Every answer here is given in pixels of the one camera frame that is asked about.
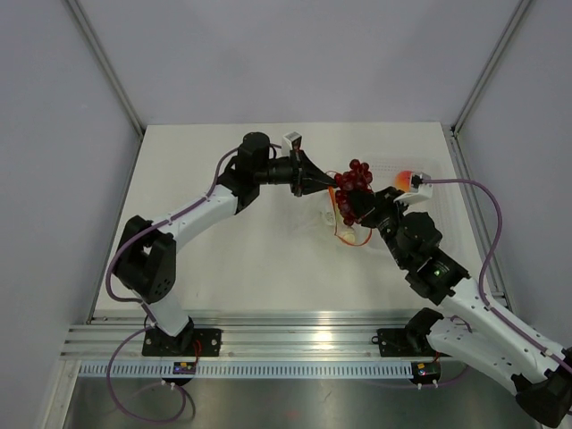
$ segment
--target red grapes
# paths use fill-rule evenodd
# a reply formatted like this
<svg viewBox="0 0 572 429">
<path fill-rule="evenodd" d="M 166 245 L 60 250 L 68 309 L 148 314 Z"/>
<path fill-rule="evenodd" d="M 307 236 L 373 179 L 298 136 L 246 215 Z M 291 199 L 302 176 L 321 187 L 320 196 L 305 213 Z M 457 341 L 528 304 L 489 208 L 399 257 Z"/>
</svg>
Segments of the red grapes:
<svg viewBox="0 0 572 429">
<path fill-rule="evenodd" d="M 352 159 L 349 162 L 349 170 L 344 174 L 336 173 L 333 178 L 340 189 L 336 190 L 335 200 L 340 210 L 340 215 L 343 217 L 344 224 L 351 226 L 354 223 L 359 223 L 356 219 L 351 206 L 348 201 L 348 192 L 353 189 L 365 190 L 373 192 L 369 189 L 369 184 L 373 181 L 374 176 L 369 171 L 368 163 L 360 163 L 357 159 Z"/>
</svg>

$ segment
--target white wall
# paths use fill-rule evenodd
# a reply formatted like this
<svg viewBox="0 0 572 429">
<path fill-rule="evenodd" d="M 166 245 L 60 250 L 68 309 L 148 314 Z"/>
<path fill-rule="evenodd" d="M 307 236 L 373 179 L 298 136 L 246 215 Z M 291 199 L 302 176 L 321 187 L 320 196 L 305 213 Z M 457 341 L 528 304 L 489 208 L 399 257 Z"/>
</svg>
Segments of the white wall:
<svg viewBox="0 0 572 429">
<path fill-rule="evenodd" d="M 0 422 L 29 428 L 138 144 L 58 0 L 2 2 L 0 58 Z"/>
<path fill-rule="evenodd" d="M 146 123 L 452 123 L 517 0 L 82 0 Z"/>
<path fill-rule="evenodd" d="M 517 311 L 572 345 L 572 3 L 536 2 L 461 144 L 505 215 L 500 258 Z M 483 206 L 491 207 L 483 200 Z M 488 221 L 494 228 L 491 209 Z"/>
</svg>

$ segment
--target white table surface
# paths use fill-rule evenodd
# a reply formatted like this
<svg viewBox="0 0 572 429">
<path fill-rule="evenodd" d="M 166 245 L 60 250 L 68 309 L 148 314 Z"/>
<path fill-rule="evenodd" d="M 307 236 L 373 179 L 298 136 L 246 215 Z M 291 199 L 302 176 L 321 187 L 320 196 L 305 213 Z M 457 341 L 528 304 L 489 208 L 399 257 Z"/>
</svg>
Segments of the white table surface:
<svg viewBox="0 0 572 429">
<path fill-rule="evenodd" d="M 204 193 L 222 154 L 238 146 L 247 132 L 260 130 L 271 141 L 297 131 L 302 148 L 323 170 L 347 170 L 354 157 L 428 157 L 442 177 L 455 177 L 439 123 L 274 123 L 231 125 L 152 125 L 139 154 L 113 249 L 133 215 L 153 219 Z M 478 254 L 458 185 L 446 185 L 455 216 L 452 255 L 473 276 Z M 325 226 L 308 224 L 315 197 L 295 198 L 288 186 L 263 186 L 245 211 L 196 237 L 177 256 L 175 293 L 183 308 L 221 311 L 411 310 L 431 307 L 405 282 L 389 254 L 351 248 Z M 114 290 L 130 292 L 114 278 Z M 138 308 L 105 293 L 105 310 Z"/>
</svg>

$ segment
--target black mounting bracket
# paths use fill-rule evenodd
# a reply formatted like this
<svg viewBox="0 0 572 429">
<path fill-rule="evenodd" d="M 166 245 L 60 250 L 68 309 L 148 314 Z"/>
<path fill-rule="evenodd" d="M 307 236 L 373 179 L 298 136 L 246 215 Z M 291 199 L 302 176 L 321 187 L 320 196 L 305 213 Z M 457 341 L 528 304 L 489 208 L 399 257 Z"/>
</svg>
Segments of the black mounting bracket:
<svg viewBox="0 0 572 429">
<path fill-rule="evenodd" d="M 196 341 L 200 343 L 199 355 L 202 358 L 218 358 L 221 351 L 223 331 L 214 328 L 194 328 L 190 341 L 184 349 L 173 349 L 170 341 L 172 337 L 166 336 L 158 328 L 145 332 L 142 355 L 145 357 L 195 357 Z"/>
<path fill-rule="evenodd" d="M 418 350 L 409 343 L 405 328 L 382 328 L 372 337 L 372 343 L 379 346 L 382 358 L 433 358 L 437 353 L 425 342 L 425 346 Z"/>
</svg>

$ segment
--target metal floor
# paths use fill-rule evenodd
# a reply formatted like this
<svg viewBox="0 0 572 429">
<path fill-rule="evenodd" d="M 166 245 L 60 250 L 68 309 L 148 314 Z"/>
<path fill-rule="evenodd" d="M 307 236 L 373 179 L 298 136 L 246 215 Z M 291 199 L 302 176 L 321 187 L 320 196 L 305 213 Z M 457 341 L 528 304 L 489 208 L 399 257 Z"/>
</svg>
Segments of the metal floor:
<svg viewBox="0 0 572 429">
<path fill-rule="evenodd" d="M 461 366 L 447 364 L 443 379 Z M 168 418 L 180 407 L 179 394 L 167 388 L 133 397 L 149 379 L 114 379 L 114 388 L 131 411 Z M 417 391 L 392 386 L 401 381 L 358 380 L 192 380 L 185 386 L 196 404 L 188 406 L 172 429 L 529 429 L 540 427 L 498 384 L 470 371 L 451 387 Z M 104 378 L 79 378 L 66 429 L 157 427 L 132 420 L 114 409 Z"/>
</svg>

